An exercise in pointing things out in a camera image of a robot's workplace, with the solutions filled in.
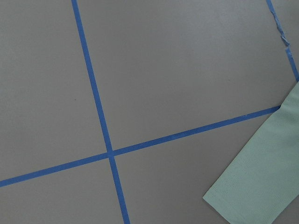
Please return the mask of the olive green long-sleeve shirt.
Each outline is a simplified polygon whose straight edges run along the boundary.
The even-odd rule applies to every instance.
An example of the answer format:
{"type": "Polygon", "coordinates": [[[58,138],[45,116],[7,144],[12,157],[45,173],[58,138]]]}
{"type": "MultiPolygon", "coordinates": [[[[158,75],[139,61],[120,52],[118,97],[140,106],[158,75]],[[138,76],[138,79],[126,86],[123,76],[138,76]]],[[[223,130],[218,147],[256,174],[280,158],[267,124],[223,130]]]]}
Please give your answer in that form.
{"type": "Polygon", "coordinates": [[[231,224],[271,224],[299,194],[299,88],[260,126],[203,199],[231,224]]]}

